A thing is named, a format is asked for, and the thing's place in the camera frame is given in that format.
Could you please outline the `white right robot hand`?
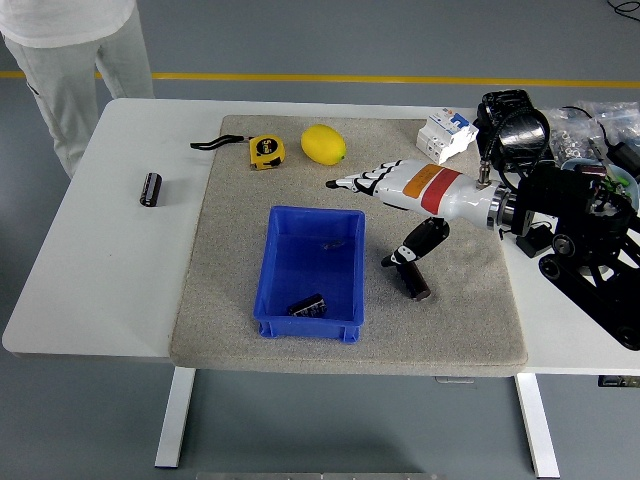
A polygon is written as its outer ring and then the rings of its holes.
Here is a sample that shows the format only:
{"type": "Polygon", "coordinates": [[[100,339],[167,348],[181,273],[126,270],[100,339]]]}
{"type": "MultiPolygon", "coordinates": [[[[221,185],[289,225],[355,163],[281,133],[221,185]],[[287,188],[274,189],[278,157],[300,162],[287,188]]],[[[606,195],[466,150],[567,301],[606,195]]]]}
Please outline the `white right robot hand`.
{"type": "Polygon", "coordinates": [[[495,224],[489,219],[497,190],[495,183],[480,189],[473,178],[422,160],[384,163],[371,171],[330,180],[326,186],[363,193],[393,208],[426,217],[393,253],[381,261],[384,267],[407,264],[424,257],[448,236],[450,220],[464,219],[486,229],[495,224]]]}

